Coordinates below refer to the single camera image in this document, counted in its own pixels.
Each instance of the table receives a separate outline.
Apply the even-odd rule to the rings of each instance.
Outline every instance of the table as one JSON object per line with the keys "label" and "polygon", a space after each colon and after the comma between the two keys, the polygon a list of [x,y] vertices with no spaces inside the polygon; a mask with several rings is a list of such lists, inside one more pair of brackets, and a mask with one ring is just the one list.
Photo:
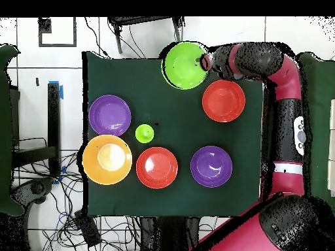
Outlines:
{"label": "table", "polygon": [[[88,80],[87,91],[84,89],[88,94],[87,109],[98,97],[112,94],[123,98],[132,112],[130,128],[120,137],[132,151],[132,169],[115,185],[88,181],[89,216],[237,216],[257,201],[261,82],[237,81],[245,92],[245,109],[233,122],[218,123],[202,109],[203,92],[219,79],[215,73],[197,88],[178,90],[164,80],[159,59],[104,59],[91,52],[83,55],[83,72]],[[154,128],[155,137],[148,144],[135,139],[135,129],[140,124]],[[95,136],[97,133],[88,126],[88,140]],[[232,158],[232,176],[218,188],[199,185],[190,172],[193,154],[206,145],[219,146]],[[179,165],[175,181],[161,190],[142,185],[135,172],[140,153],[153,146],[172,151]]]}

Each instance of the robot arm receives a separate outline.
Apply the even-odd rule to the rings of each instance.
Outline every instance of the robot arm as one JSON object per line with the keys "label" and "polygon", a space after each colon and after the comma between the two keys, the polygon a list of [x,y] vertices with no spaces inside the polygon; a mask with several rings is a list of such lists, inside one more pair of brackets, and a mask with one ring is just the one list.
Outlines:
{"label": "robot arm", "polygon": [[[252,78],[274,86],[274,122],[271,157],[274,164],[272,190],[269,196],[282,192],[282,197],[266,203],[256,203],[242,216],[249,218],[207,251],[282,251],[298,249],[302,233],[311,233],[315,213],[305,201],[302,162],[304,155],[304,120],[302,117],[301,83],[298,66],[293,59],[268,42],[246,42],[210,48],[200,58],[206,71],[213,70],[226,80]],[[224,226],[233,226],[232,218]],[[208,235],[217,238],[217,231]]]}
{"label": "robot arm", "polygon": [[252,78],[274,84],[272,191],[304,194],[302,158],[304,120],[297,64],[270,42],[246,42],[210,48],[200,59],[204,70],[213,70],[227,80]]}

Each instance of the chair leg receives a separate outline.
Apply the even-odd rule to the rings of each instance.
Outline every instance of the chair leg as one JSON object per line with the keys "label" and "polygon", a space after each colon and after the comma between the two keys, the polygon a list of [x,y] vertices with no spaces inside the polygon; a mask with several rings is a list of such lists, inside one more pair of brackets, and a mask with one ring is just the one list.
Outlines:
{"label": "chair leg", "polygon": [[118,53],[122,54],[122,48],[121,48],[121,40],[120,40],[120,33],[121,33],[121,29],[119,26],[114,25],[114,33],[115,33],[115,37],[116,37],[116,43],[118,45]]}
{"label": "chair leg", "polygon": [[176,39],[177,39],[177,42],[180,42],[180,41],[181,41],[181,37],[180,37],[180,35],[179,35],[177,18],[176,18],[176,17],[173,17],[173,18],[172,18],[172,22],[173,22],[173,26],[174,26],[174,28],[175,28],[175,37],[176,37]]}

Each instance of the green bowl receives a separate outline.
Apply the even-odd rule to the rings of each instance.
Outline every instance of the green bowl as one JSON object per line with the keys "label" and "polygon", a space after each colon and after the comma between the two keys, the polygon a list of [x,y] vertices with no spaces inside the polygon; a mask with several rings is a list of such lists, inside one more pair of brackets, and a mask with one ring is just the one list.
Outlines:
{"label": "green bowl", "polygon": [[136,128],[135,137],[141,143],[151,142],[154,138],[154,130],[150,125],[142,124]]}
{"label": "green bowl", "polygon": [[162,73],[169,84],[181,90],[199,86],[207,72],[196,61],[205,53],[197,42],[179,42],[167,53],[162,61]]}

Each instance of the plate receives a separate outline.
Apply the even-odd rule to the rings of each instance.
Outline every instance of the plate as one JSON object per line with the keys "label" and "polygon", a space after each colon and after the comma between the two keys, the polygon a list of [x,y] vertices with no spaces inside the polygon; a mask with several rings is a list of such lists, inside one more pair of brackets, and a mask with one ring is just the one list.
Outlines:
{"label": "plate", "polygon": [[244,109],[245,96],[235,82],[218,80],[210,84],[202,97],[202,107],[216,122],[235,120]]}
{"label": "plate", "polygon": [[149,188],[162,189],[169,186],[177,176],[178,163],[175,156],[162,147],[144,151],[136,163],[139,180]]}
{"label": "plate", "polygon": [[82,154],[82,166],[88,178],[101,185],[112,185],[123,180],[132,167],[132,152],[119,137],[94,137]]}
{"label": "plate", "polygon": [[99,135],[119,137],[129,128],[132,115],[123,99],[104,95],[93,102],[88,118],[93,130]]}
{"label": "plate", "polygon": [[232,160],[222,148],[205,146],[191,159],[193,178],[202,186],[216,188],[228,181],[232,174]]}
{"label": "plate", "polygon": [[162,61],[162,73],[169,84],[181,90],[200,85],[207,72],[200,65],[199,58],[205,50],[199,43],[179,42]]}

